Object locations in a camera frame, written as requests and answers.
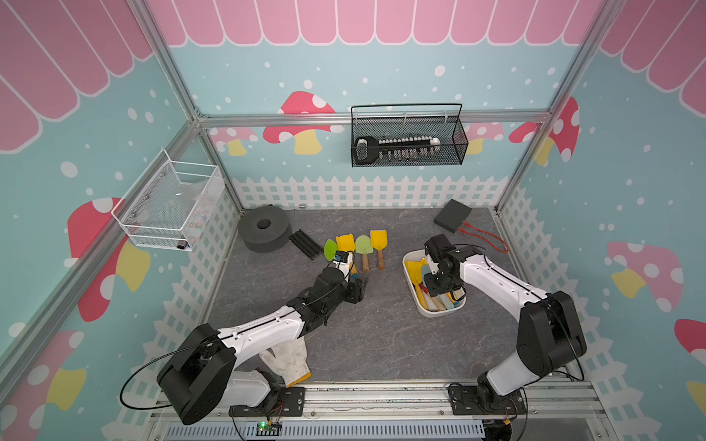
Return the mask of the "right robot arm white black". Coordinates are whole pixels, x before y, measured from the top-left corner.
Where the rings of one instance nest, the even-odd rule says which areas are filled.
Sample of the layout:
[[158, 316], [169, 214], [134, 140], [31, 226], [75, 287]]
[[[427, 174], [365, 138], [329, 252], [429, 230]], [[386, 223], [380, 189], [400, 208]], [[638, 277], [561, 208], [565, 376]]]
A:
[[477, 379], [477, 402], [484, 411], [505, 402], [553, 371], [577, 361], [588, 346], [573, 298], [548, 292], [495, 266], [485, 255], [427, 256], [424, 284], [431, 294], [472, 286], [495, 301], [518, 323], [516, 348]]

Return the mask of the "white plastic storage box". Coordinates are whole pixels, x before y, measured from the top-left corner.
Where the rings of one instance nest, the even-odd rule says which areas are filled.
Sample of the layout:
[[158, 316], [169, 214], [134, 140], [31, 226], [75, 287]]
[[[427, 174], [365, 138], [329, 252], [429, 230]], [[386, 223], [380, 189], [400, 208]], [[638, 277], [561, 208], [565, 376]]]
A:
[[441, 275], [433, 274], [438, 266], [427, 261], [424, 250], [407, 253], [403, 257], [404, 279], [417, 311], [426, 318], [439, 318], [458, 312], [466, 304], [466, 291], [443, 290]]

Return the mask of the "yellow shovel wooden handle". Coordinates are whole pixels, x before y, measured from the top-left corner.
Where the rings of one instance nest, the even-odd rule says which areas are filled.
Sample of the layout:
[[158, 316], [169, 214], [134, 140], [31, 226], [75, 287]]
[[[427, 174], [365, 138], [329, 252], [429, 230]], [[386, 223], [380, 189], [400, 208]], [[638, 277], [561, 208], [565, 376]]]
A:
[[384, 250], [388, 246], [388, 235], [386, 230], [372, 230], [371, 244], [377, 254], [377, 263], [380, 270], [385, 270]]

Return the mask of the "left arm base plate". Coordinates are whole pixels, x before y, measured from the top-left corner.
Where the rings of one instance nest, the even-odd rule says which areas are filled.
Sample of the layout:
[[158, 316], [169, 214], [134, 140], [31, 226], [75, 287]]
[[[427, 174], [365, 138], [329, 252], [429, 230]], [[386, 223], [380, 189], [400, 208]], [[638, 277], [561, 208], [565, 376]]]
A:
[[306, 389], [303, 387], [276, 389], [269, 392], [263, 401], [254, 407], [231, 406], [228, 415], [231, 417], [300, 417], [303, 415], [305, 393]]

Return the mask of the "pale green trowel wooden handle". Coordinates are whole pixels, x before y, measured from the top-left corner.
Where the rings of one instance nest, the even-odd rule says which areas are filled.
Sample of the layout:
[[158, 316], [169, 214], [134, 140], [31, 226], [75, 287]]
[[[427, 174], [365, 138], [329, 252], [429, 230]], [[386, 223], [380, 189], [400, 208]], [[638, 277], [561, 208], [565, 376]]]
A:
[[356, 253], [361, 257], [361, 267], [364, 273], [369, 273], [370, 268], [370, 255], [373, 252], [373, 247], [371, 243], [371, 238], [367, 235], [360, 235], [356, 241]]

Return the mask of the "bright green trowel wooden handle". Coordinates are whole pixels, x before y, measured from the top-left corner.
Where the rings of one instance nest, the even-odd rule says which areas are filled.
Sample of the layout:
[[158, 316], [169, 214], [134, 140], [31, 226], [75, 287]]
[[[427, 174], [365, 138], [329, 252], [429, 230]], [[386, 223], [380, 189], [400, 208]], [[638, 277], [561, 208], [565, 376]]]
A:
[[329, 262], [333, 262], [336, 259], [336, 252], [338, 251], [338, 243], [335, 240], [328, 239], [324, 246], [324, 256]]

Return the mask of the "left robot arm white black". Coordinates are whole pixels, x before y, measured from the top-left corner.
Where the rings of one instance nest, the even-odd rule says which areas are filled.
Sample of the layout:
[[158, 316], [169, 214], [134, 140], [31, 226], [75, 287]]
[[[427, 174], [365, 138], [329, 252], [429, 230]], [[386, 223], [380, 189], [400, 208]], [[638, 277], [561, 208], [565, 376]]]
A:
[[285, 390], [295, 384], [283, 373], [237, 368], [264, 352], [296, 349], [303, 338], [326, 325], [338, 306], [363, 301], [367, 280], [342, 270], [325, 268], [314, 285], [305, 288], [271, 314], [230, 328], [204, 323], [190, 332], [157, 375], [162, 389], [185, 426], [219, 407], [246, 409], [250, 415], [277, 413], [287, 402]]

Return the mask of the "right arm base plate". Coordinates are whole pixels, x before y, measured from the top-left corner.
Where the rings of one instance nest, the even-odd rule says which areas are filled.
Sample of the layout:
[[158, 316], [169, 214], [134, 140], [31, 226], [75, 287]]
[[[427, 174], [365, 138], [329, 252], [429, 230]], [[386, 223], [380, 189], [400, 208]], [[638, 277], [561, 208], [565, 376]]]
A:
[[520, 391], [507, 396], [497, 395], [486, 386], [451, 383], [447, 388], [452, 413], [456, 416], [507, 415], [517, 417], [527, 413], [526, 401]]

